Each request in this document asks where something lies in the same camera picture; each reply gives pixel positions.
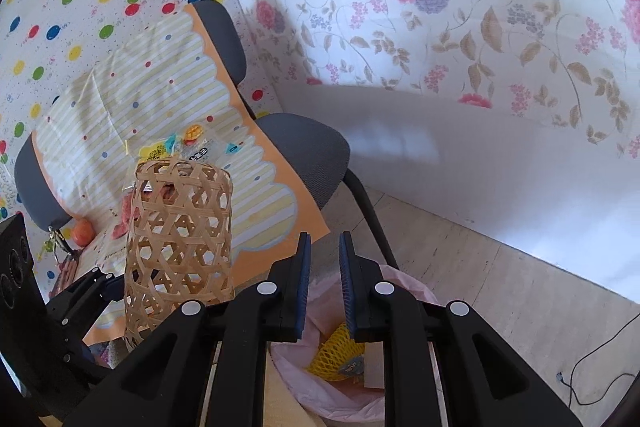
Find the woven bamboo basket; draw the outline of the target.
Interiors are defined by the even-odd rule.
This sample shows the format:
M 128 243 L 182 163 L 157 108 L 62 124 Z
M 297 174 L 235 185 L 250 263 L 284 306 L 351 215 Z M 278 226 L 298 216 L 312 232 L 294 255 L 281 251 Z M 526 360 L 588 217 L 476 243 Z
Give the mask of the woven bamboo basket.
M 227 171 L 202 162 L 137 165 L 125 268 L 128 349 L 189 300 L 209 306 L 234 298 L 232 190 Z

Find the yellow foam fruit net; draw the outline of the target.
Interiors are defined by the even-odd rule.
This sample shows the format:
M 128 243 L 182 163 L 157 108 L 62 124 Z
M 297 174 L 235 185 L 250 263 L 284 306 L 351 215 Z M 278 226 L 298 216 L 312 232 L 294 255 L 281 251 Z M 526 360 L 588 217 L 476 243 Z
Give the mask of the yellow foam fruit net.
M 365 347 L 352 339 L 347 325 L 342 323 L 319 347 L 307 372 L 328 383 L 362 377 Z

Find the yellow snack wrapper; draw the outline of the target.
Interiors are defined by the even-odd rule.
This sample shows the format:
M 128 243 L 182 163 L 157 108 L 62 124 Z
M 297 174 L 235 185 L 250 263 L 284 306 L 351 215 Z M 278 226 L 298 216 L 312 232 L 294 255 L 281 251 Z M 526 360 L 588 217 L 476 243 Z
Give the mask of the yellow snack wrapper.
M 180 132 L 142 146 L 138 152 L 137 163 L 178 157 L 214 165 L 224 156 L 234 154 L 238 150 L 239 147 L 235 143 L 224 142 L 213 127 L 190 124 Z

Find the pink lined trash bin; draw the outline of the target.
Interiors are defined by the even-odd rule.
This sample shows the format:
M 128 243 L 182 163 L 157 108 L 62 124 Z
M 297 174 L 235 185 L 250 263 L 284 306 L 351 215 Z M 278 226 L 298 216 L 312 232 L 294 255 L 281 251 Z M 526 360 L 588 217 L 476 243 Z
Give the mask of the pink lined trash bin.
M 266 372 L 266 426 L 382 426 L 382 343 L 356 343 L 345 323 L 341 277 L 309 285 L 303 337 L 273 343 Z

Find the red striped pouch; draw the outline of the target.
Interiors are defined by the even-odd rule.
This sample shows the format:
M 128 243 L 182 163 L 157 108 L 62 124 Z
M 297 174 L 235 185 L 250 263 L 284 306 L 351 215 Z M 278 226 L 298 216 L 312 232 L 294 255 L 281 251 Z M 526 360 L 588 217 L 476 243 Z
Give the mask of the red striped pouch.
M 49 298 L 52 299 L 62 291 L 70 286 L 75 280 L 76 272 L 78 269 L 79 258 L 81 251 L 74 251 L 73 254 L 69 254 L 58 265 L 58 278 L 55 280 L 53 288 L 49 291 Z

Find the yellow striped plastic cover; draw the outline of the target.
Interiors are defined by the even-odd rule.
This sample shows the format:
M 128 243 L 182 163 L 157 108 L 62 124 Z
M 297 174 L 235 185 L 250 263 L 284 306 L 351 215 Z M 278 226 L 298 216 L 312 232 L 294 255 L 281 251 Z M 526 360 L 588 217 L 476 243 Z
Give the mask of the yellow striped plastic cover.
M 29 135 L 70 221 L 88 219 L 104 239 L 96 258 L 102 269 L 125 276 L 127 235 L 112 239 L 111 233 L 122 198 L 134 189 L 140 148 L 190 124 L 213 127 L 239 147 L 212 165 L 227 171 L 233 186 L 234 288 L 288 257 L 300 233 L 313 239 L 328 233 L 307 187 L 258 128 L 221 55 L 191 4 L 73 81 Z M 125 334 L 125 303 L 106 329 Z

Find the grey office chair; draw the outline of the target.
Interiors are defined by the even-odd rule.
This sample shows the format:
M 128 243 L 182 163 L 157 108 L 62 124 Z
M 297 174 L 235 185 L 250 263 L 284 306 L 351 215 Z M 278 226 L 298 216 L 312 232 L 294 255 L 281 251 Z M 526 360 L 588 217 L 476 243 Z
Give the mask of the grey office chair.
M 246 75 L 246 56 L 230 14 L 214 0 L 197 1 L 192 6 L 213 44 L 222 53 L 222 64 L 230 68 L 231 80 L 237 86 Z M 344 136 L 326 124 L 295 114 L 272 114 L 259 117 L 255 122 L 297 173 L 319 208 L 329 202 L 340 184 L 347 186 L 384 260 L 397 268 L 392 247 L 369 195 L 358 176 L 349 169 L 350 148 Z M 32 138 L 17 154 L 14 179 L 23 205 L 38 228 L 59 229 L 70 221 L 70 214 L 55 199 L 37 165 Z

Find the floral pattern backdrop sheet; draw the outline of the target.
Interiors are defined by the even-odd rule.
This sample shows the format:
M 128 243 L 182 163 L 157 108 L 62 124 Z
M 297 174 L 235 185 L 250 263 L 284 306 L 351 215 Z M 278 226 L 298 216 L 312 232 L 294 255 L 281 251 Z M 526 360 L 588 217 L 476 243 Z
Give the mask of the floral pattern backdrop sheet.
M 238 0 L 277 84 L 448 98 L 639 157 L 639 0 Z

